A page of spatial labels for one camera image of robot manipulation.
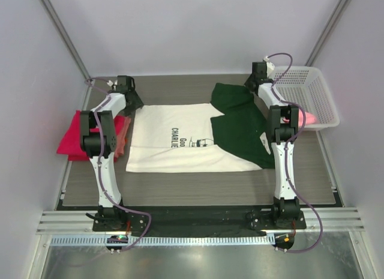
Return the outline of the folded magenta t shirt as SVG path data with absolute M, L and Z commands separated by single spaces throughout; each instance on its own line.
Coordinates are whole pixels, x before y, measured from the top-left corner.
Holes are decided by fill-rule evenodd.
M 68 161 L 88 161 L 88 156 L 80 147 L 80 111 L 77 110 L 71 124 L 56 151 L 57 154 L 67 155 Z

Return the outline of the pink t shirt in basket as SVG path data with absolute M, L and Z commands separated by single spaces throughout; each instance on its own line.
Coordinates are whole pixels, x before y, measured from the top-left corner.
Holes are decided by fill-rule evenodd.
M 298 127 L 301 128 L 302 126 L 307 127 L 309 125 L 313 125 L 317 123 L 317 118 L 312 113 L 304 112 L 302 113 L 299 111 L 298 116 Z

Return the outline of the left aluminium corner post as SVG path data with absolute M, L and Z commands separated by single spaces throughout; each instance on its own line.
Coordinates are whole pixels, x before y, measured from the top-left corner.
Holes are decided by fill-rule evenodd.
M 57 33 L 59 34 L 62 42 L 64 43 L 65 47 L 67 48 L 70 56 L 72 57 L 73 61 L 77 65 L 80 73 L 85 79 L 90 78 L 90 73 L 88 72 L 87 68 L 85 67 L 83 60 L 81 59 L 75 45 L 73 44 L 65 26 L 63 25 L 58 13 L 56 12 L 51 0 L 40 0 L 43 8 L 45 9 L 48 17 L 52 21 Z

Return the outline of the white and green t shirt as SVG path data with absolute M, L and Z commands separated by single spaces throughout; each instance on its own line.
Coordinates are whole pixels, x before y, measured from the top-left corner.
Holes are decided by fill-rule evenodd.
M 127 172 L 274 169 L 266 119 L 244 86 L 217 83 L 209 103 L 148 105 L 134 117 Z

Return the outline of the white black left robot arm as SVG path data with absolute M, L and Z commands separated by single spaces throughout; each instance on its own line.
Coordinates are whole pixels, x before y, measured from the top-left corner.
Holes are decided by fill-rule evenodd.
M 98 208 L 93 219 L 95 231 L 120 231 L 128 224 L 128 215 L 115 175 L 115 151 L 118 145 L 115 118 L 130 116 L 143 107 L 133 77 L 123 75 L 106 81 L 109 91 L 100 89 L 105 98 L 91 110 L 80 113 L 80 148 L 92 164 L 98 187 Z

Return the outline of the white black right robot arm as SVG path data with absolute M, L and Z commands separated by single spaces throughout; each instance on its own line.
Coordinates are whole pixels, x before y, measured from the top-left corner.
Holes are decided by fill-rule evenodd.
M 275 193 L 271 208 L 271 224 L 276 228 L 295 228 L 299 220 L 299 199 L 293 190 L 294 136 L 299 128 L 299 109 L 286 103 L 273 87 L 270 78 L 274 64 L 268 59 L 252 63 L 252 71 L 245 86 L 255 93 L 268 108 L 266 138 L 275 161 Z

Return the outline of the aluminium corner post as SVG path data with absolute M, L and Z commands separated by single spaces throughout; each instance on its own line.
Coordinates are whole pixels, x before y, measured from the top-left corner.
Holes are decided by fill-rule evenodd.
M 336 29 L 340 19 L 342 18 L 344 12 L 348 8 L 352 0 L 338 0 L 335 8 L 333 9 L 325 27 L 323 28 L 321 34 L 319 35 L 305 65 L 312 67 L 316 59 L 319 57 L 322 49 L 325 47 L 326 43 L 330 39 L 332 33 Z
M 56 12 L 51 0 L 40 0 L 43 8 L 45 9 L 48 17 L 52 21 L 57 33 L 59 34 L 62 42 L 64 43 L 65 47 L 67 48 L 70 56 L 72 57 L 73 61 L 77 65 L 80 73 L 85 79 L 90 78 L 90 73 L 88 72 L 87 68 L 85 67 L 83 60 L 81 59 L 75 45 L 73 44 L 65 26 L 63 25 L 58 13 Z

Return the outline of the aluminium frame rail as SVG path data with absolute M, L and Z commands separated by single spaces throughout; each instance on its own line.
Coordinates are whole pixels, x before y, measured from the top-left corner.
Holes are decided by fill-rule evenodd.
M 303 210 L 307 227 L 304 230 L 283 229 L 283 230 L 255 230 L 228 231 L 213 236 L 197 237 L 187 233 L 185 236 L 157 236 L 157 237 L 240 237 L 259 236 L 265 233 L 307 233 L 307 232 L 359 232 L 363 231 L 364 225 L 360 215 L 355 208 L 320 208 L 316 213 L 308 208 Z M 37 227 L 39 234 L 123 234 L 132 232 L 123 231 L 94 231 L 93 220 L 86 216 L 86 211 L 46 211 L 42 214 Z

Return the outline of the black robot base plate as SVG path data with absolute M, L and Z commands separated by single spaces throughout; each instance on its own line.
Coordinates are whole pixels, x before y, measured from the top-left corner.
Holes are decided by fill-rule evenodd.
M 86 213 L 94 231 L 123 231 L 149 236 L 213 236 L 228 231 L 304 230 L 307 225 L 300 207 L 279 210 L 272 206 L 147 206 L 124 212 L 98 207 Z

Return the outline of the right aluminium corner post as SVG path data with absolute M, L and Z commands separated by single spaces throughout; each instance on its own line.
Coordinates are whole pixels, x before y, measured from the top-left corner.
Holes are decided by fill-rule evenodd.
M 338 0 L 335 8 L 333 9 L 325 27 L 323 28 L 321 34 L 319 35 L 305 65 L 312 67 L 316 59 L 319 57 L 322 49 L 325 47 L 326 43 L 330 39 L 332 33 L 336 29 L 340 19 L 342 18 L 344 12 L 348 8 L 352 0 Z

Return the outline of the white perforated plastic basket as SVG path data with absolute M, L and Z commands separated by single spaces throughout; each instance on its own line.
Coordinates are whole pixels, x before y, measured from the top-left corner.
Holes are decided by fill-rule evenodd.
M 316 117 L 316 122 L 307 120 L 306 131 L 320 131 L 340 124 L 335 103 L 322 72 L 314 67 L 275 67 L 270 78 L 279 79 L 275 89 L 283 99 L 300 105 Z

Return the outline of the folded salmon t shirt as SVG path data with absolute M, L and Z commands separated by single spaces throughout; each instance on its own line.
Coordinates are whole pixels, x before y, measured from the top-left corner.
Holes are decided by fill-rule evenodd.
M 117 116 L 115 119 L 115 130 L 117 145 L 115 149 L 115 158 L 118 158 L 124 154 L 124 148 L 127 143 L 127 132 L 131 123 L 130 117 Z

